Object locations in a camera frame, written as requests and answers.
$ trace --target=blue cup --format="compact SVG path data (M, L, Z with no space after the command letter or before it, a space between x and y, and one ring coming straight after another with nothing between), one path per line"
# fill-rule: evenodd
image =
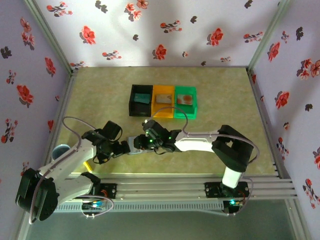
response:
M70 147L67 144L60 144L58 146L56 146L52 153L51 153L51 158L53 160L56 160L57 158L59 158L62 154L64 154L65 152L69 151Z

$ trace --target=yellow bin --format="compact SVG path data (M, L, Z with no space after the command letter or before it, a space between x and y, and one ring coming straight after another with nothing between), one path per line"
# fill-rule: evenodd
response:
M171 103L158 103L156 101L157 95L159 94L168 94L171 95ZM152 91L152 101L151 101L151 115L156 111L164 107L174 107L175 106L175 86L167 85L153 85ZM174 109L168 108L158 112L154 117L156 118L174 118Z

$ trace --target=white robotic arm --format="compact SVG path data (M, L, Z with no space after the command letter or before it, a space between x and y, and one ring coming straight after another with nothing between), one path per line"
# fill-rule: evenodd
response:
M217 140L218 131L213 132L190 132L185 134L180 132L176 137L174 145L181 151L206 151L214 153L213 142ZM222 183L234 189L242 177L243 172L235 171L229 167L225 167Z
M253 146L239 132L228 125L213 132L186 133L182 130L168 131L154 120L142 124L145 134L134 139L137 149L154 150L162 148L167 152L206 151L215 153L226 165L221 190L232 193L245 172ZM84 133L82 140L55 161L41 167L38 171L29 168L22 176L15 202L43 221L56 207L79 196L92 194L99 178L91 173L67 180L69 174L85 161L97 157L100 164L113 157L130 152L126 141L114 140L122 129L113 122L108 122L103 129Z

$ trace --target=green bin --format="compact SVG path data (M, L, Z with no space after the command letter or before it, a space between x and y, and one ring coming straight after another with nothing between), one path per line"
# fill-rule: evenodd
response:
M192 105L178 104L177 101L178 101L179 95L191 95L192 96ZM186 113L188 119L196 119L197 110L198 110L196 87L194 87L194 86L175 86L174 106L182 109ZM181 111L174 109L174 118L175 119L185 119L186 117Z

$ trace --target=beige floor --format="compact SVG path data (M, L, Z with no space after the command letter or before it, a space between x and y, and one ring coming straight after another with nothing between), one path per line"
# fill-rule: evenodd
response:
M216 67L86 67L80 69L71 93L66 116L81 118L96 128L108 120L123 128L121 140L143 133L143 117L129 117L128 103L132 84L184 85L197 89L198 112L190 120L188 132L214 131L230 125L252 140L260 149L260 158L248 169L248 174L274 174L263 126L244 68ZM156 120L169 131L181 129L182 119ZM66 123L82 134L86 126L67 119ZM65 128L58 144L73 146L74 137ZM214 154L201 151L156 155L124 155L98 165L89 161L94 173L150 174L216 174L225 166ZM80 167L75 172L85 172Z

